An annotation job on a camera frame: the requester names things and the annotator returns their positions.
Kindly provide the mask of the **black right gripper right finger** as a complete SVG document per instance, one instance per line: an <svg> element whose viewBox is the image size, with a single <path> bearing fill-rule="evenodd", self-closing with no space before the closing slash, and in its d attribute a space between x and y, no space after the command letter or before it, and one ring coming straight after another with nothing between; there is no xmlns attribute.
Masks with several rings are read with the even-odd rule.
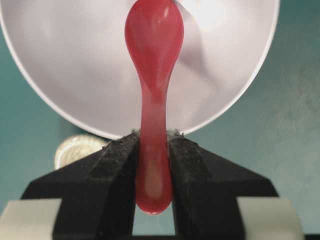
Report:
<svg viewBox="0 0 320 240"><path fill-rule="evenodd" d="M167 131L175 233L183 240L243 240L237 197L278 197L272 182Z"/></svg>

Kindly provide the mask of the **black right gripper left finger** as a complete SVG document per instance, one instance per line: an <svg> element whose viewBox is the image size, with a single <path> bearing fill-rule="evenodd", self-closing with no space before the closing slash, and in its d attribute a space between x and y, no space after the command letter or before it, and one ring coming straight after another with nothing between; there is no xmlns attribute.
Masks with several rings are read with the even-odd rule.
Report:
<svg viewBox="0 0 320 240"><path fill-rule="evenodd" d="M53 227L55 240L116 240L130 236L138 156L139 135L131 133L34 179L21 199L61 199Z"/></svg>

